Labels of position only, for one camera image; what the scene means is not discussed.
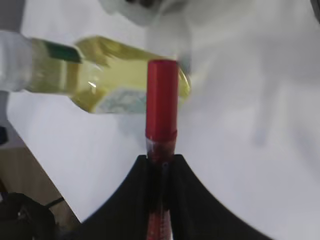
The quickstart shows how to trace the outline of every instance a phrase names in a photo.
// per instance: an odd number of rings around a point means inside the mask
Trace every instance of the red cylinder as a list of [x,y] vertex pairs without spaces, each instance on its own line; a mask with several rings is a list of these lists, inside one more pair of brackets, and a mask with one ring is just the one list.
[[177,138],[178,85],[176,61],[149,62],[145,135],[152,142],[167,143]]

